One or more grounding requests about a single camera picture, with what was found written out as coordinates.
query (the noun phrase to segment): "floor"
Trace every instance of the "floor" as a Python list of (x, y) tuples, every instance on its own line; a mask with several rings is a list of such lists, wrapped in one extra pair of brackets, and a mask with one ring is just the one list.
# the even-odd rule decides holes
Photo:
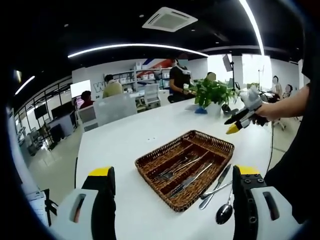
[[(270, 168), (273, 168), (289, 148), (299, 128), (294, 118), (281, 120), (286, 128), (282, 131), (279, 125), (274, 127), (273, 150)], [(82, 131), (75, 132), (62, 140), (52, 151), (45, 147), (32, 158), (29, 170), (41, 190), (50, 189), (50, 199), (58, 205), (74, 189), (75, 164), (80, 146)]]

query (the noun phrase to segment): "cutlery tray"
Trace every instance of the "cutlery tray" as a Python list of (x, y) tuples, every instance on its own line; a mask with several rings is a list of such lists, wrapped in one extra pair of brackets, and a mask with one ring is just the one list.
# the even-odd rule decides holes
[[(150, 187), (176, 212), (187, 210), (205, 192), (229, 162), (235, 146), (205, 133), (191, 130), (158, 149), (138, 158), (135, 166)], [(157, 179), (166, 170), (184, 167), (172, 178)], [(187, 188), (170, 198), (172, 191), (189, 177), (213, 163)]]

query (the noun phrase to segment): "black ceiling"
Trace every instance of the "black ceiling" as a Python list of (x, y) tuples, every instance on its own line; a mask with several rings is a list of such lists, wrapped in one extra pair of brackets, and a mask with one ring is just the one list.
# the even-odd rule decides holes
[[(289, 55), (282, 57), (298, 60), (302, 55), (303, 30), (297, 17), (281, 0), (247, 2), (259, 26), (263, 45), (286, 50)], [(198, 21), (177, 32), (142, 28), (161, 7), (187, 13)], [(14, 44), (12, 68), (22, 72), (23, 81), (27, 76), (36, 76), (34, 83), (21, 91), (21, 101), (26, 95), (30, 97), (34, 91), (71, 75), (77, 68), (126, 59), (170, 58), (179, 54), (175, 50), (125, 47), (68, 59), (69, 54), (85, 49), (121, 43), (163, 44), (195, 51), (258, 45), (239, 0), (112, 1), (112, 4), (110, 1), (85, 1), (34, 7), (20, 5), (17, 8), (14, 16), (19, 20), (12, 23), (10, 31)]]

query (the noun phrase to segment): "potted plant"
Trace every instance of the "potted plant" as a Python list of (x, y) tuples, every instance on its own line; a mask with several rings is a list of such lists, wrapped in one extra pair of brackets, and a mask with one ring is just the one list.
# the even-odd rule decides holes
[(229, 104), (230, 98), (236, 100), (236, 92), (225, 83), (217, 81), (214, 73), (200, 79), (189, 89), (196, 92), (194, 103), (198, 104), (199, 108), (195, 112), (200, 114), (219, 115), (222, 104)]

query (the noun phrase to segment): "window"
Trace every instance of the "window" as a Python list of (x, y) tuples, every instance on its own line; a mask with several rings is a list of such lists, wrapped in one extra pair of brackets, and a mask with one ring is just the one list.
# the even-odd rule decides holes
[[(229, 61), (232, 62), (232, 55), (227, 55)], [(229, 80), (233, 77), (232, 71), (227, 72), (224, 61), (224, 54), (221, 55), (211, 55), (207, 58), (208, 61), (208, 72), (216, 74), (216, 79), (221, 82), (228, 83)]]
[(272, 87), (272, 69), (269, 56), (243, 54), (243, 83), (260, 83), (261, 89), (269, 90)]

